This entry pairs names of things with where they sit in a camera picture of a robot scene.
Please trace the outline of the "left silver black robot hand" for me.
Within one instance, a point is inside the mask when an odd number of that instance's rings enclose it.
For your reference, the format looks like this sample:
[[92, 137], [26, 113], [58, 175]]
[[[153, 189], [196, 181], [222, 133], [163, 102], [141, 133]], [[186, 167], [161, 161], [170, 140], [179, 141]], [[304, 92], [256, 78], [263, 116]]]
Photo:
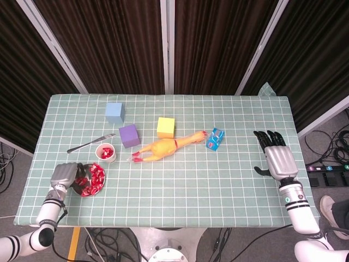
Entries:
[[58, 164], [51, 177], [50, 185], [51, 187], [60, 185], [68, 189], [78, 179], [79, 182], [77, 184], [82, 187], [85, 183], [80, 185], [80, 180], [85, 179], [87, 182], [91, 180], [92, 175], [89, 173], [88, 168], [89, 164], [83, 165], [82, 163]]

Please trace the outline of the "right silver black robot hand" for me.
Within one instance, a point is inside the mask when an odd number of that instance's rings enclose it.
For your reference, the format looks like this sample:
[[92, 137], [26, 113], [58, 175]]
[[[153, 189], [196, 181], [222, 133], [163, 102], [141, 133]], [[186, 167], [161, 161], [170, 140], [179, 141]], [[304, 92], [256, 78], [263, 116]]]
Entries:
[[261, 149], [266, 157], [268, 170], [261, 170], [255, 166], [254, 170], [262, 176], [271, 176], [280, 181], [281, 185], [289, 184], [298, 174], [298, 168], [293, 154], [282, 135], [278, 132], [267, 130], [254, 131]]

